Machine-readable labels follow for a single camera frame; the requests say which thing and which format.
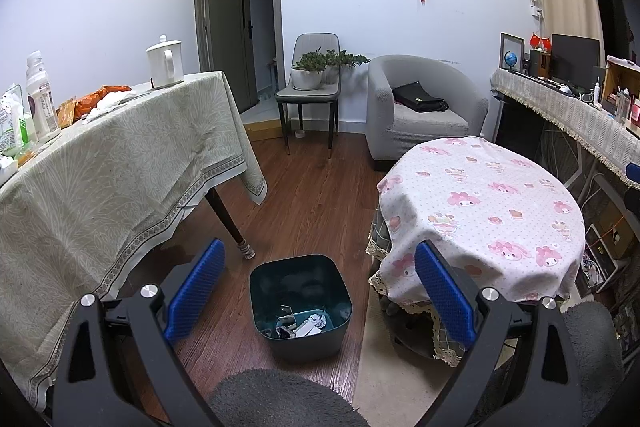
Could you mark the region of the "white plastic bottle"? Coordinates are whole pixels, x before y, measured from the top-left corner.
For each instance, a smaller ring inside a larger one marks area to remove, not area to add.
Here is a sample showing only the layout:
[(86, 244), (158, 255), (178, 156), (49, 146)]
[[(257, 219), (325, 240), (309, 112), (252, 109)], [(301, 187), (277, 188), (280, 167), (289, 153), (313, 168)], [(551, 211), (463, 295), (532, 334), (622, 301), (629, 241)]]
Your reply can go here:
[(26, 92), (38, 141), (47, 143), (56, 138), (61, 129), (55, 112), (49, 75), (40, 51), (32, 52), (27, 57)]

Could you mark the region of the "potted green plant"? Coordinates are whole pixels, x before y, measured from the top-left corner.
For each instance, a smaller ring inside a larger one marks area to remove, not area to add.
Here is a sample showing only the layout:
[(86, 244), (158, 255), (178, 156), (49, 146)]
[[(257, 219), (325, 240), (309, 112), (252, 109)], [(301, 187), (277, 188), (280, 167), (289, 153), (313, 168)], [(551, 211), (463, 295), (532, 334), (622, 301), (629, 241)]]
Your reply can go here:
[(355, 68), (369, 62), (370, 58), (362, 54), (352, 54), (344, 50), (322, 51), (318, 48), (302, 54), (293, 64), (291, 84), (298, 91), (316, 90), (328, 69), (339, 74), (343, 67)]

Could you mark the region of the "orange snack bag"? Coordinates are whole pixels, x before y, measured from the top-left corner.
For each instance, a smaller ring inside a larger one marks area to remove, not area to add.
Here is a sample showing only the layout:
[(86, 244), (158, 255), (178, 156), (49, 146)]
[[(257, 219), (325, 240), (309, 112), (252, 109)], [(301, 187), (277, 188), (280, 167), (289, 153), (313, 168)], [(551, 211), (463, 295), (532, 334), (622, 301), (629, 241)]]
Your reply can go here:
[(98, 106), (99, 101), (103, 100), (108, 94), (113, 92), (127, 92), (130, 91), (129, 86), (102, 86), (100, 89), (76, 98), (74, 106), (74, 121), (78, 121), (85, 115), (90, 113), (91, 109)]

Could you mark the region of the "small blue globe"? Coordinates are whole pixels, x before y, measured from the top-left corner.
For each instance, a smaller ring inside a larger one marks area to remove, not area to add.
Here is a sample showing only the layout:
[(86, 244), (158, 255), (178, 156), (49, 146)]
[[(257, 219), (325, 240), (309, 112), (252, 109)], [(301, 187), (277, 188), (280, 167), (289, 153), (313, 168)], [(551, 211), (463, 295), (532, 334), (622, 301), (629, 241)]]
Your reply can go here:
[(506, 51), (503, 55), (503, 63), (507, 70), (515, 72), (518, 69), (518, 56), (512, 51)]

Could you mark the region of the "grey dining chair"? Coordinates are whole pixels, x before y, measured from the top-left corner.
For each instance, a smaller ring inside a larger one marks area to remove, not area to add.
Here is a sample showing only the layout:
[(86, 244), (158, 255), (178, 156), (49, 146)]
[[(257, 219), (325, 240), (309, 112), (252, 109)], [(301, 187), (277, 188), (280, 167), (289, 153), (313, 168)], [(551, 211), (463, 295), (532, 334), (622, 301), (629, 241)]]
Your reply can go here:
[[(315, 34), (301, 34), (294, 43), (292, 66), (299, 57), (316, 49), (337, 50), (341, 49), (340, 39), (332, 32), (316, 32)], [(285, 106), (294, 104), (297, 106), (298, 129), (304, 130), (303, 106), (305, 104), (326, 104), (329, 107), (329, 124), (328, 124), (328, 157), (332, 157), (334, 134), (338, 131), (340, 124), (338, 123), (338, 98), (341, 93), (341, 73), (334, 74), (334, 81), (324, 80), (320, 87), (311, 91), (298, 91), (292, 87), (290, 80), (285, 88), (276, 94), (276, 102), (278, 106), (280, 126), (282, 138), (286, 153), (290, 153), (290, 144), (288, 144), (288, 135), (290, 134), (290, 120), (286, 116)]]

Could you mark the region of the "white electric kettle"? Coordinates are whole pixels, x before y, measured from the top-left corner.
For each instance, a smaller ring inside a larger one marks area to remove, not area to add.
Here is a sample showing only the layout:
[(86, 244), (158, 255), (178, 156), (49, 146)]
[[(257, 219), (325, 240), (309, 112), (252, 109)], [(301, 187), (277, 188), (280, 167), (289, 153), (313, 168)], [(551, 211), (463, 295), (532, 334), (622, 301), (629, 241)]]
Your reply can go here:
[(151, 86), (163, 89), (183, 80), (182, 42), (160, 35), (160, 41), (145, 51), (151, 69)]

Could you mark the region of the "black handbag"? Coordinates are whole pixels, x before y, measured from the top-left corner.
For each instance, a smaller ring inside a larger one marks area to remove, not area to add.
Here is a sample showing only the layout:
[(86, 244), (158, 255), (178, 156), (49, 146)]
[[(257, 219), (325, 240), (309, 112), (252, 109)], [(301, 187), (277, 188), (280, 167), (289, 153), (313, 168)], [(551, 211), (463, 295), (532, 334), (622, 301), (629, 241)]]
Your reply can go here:
[(429, 95), (417, 81), (395, 88), (393, 96), (395, 102), (416, 113), (445, 112), (449, 108), (443, 98)]

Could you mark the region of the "grey door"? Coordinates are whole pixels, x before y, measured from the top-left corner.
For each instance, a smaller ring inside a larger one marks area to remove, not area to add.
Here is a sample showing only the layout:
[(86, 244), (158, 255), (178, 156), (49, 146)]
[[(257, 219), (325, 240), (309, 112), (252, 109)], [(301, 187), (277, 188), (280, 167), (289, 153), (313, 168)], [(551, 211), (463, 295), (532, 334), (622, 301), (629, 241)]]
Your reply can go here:
[(194, 17), (200, 69), (223, 72), (255, 113), (284, 83), (281, 0), (194, 0)]

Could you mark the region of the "dark green trash bin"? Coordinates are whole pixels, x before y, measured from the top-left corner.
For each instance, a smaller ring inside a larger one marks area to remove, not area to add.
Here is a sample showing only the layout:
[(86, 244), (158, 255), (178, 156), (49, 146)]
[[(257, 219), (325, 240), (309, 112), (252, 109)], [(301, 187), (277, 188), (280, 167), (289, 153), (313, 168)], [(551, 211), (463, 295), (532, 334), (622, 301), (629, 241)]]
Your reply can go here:
[(312, 254), (258, 265), (248, 279), (256, 331), (282, 362), (304, 364), (340, 351), (352, 300), (335, 262)]

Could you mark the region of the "beige patterned tablecloth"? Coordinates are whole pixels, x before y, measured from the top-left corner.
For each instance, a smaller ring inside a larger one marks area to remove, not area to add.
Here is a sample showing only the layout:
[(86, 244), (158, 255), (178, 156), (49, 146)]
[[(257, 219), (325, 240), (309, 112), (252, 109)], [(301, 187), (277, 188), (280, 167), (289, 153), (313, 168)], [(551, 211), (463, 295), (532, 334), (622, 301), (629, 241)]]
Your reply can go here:
[(213, 187), (267, 183), (222, 72), (186, 76), (64, 130), (1, 189), (1, 358), (47, 404), (81, 296), (116, 296), (129, 273)]

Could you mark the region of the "pink patterned tablecloth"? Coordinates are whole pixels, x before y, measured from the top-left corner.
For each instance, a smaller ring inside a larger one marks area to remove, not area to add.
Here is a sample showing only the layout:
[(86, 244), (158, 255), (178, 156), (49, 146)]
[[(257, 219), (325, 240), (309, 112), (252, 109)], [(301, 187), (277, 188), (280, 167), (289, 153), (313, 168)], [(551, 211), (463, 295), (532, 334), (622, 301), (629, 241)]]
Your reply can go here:
[(380, 264), (375, 291), (433, 320), (434, 359), (457, 366), (464, 349), (440, 321), (414, 269), (419, 243), (480, 287), (511, 301), (570, 299), (585, 223), (565, 186), (535, 161), (479, 136), (425, 142), (378, 182), (367, 252)]

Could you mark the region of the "beige fringed desk cloth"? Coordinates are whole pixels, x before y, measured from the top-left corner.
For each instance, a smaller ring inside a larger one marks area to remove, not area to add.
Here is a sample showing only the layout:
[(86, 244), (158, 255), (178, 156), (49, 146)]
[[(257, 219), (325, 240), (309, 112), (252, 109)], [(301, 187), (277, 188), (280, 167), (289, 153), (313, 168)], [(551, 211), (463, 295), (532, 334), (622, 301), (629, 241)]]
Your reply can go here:
[(639, 140), (607, 113), (545, 83), (501, 68), (491, 75), (490, 84), (571, 136), (626, 185), (639, 188), (638, 182), (626, 176), (629, 164), (639, 164)]

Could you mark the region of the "framed picture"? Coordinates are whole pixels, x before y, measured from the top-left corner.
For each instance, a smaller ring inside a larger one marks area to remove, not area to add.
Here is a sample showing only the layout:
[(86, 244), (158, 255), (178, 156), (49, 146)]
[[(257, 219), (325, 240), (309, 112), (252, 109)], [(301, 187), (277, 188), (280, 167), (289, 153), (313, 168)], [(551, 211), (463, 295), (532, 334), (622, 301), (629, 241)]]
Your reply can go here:
[(525, 41), (523, 38), (503, 32), (500, 35), (499, 67), (506, 69), (506, 65), (503, 63), (503, 55), (506, 51), (512, 51), (518, 56), (518, 69), (515, 72), (521, 72), (523, 70), (524, 50)]

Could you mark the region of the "black computer monitor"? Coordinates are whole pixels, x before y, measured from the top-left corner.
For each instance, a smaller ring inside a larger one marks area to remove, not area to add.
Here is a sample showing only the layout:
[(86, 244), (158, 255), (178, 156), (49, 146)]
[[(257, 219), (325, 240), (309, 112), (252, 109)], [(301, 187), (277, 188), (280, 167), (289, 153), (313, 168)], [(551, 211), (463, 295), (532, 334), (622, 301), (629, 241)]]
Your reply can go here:
[(593, 69), (599, 65), (599, 40), (562, 34), (552, 35), (550, 75), (553, 79), (590, 91), (596, 82)]

